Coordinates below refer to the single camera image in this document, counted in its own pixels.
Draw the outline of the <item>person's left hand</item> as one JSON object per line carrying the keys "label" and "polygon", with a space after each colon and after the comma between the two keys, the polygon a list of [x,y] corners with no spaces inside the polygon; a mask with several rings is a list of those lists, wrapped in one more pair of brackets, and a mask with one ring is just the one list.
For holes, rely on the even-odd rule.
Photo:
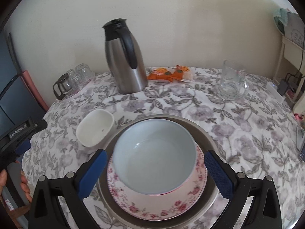
{"label": "person's left hand", "polygon": [[1,171],[1,198],[3,203],[16,209],[31,203],[30,188],[19,161],[10,163]]}

